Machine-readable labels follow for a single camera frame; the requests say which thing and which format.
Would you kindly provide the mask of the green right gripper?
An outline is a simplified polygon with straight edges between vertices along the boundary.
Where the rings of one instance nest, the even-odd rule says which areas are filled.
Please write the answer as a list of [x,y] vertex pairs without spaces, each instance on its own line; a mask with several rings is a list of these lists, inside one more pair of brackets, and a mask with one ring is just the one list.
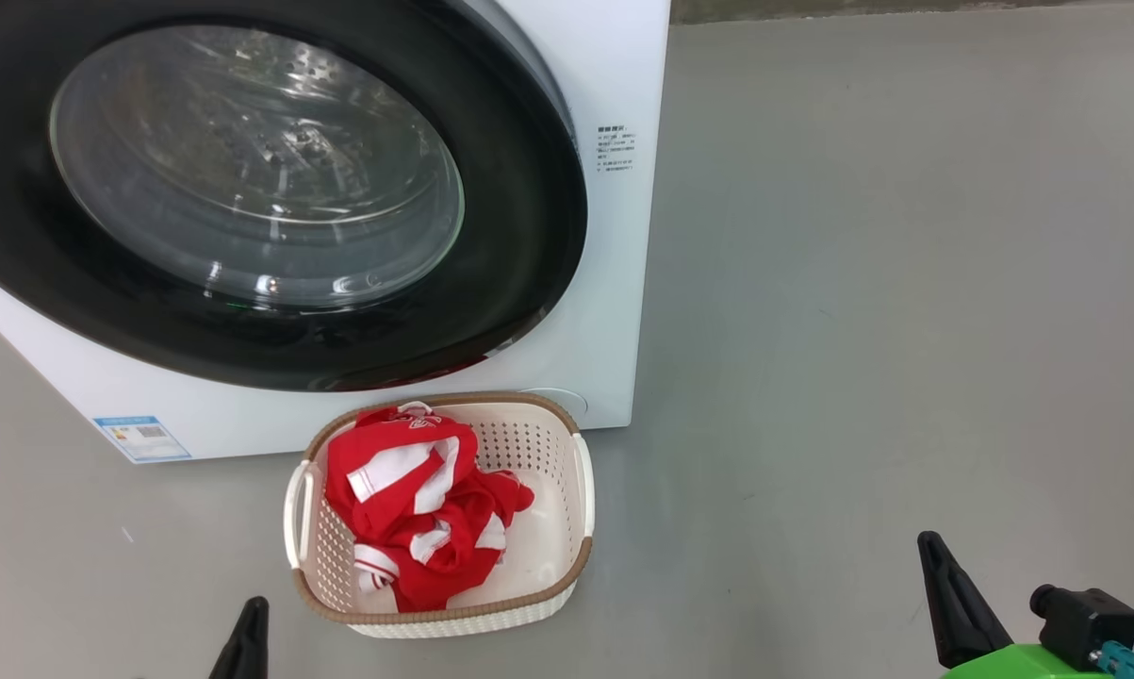
[[1044,646],[1013,644],[940,533],[921,532],[917,551],[936,654],[950,668],[943,679],[1109,678],[1097,669],[1078,671]]

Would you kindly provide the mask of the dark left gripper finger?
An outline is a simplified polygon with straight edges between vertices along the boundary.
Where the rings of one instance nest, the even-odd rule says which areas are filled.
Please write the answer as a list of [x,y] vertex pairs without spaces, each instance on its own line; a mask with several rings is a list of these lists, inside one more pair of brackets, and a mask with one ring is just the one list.
[[265,597],[244,602],[210,679],[265,679],[269,674],[270,605]]

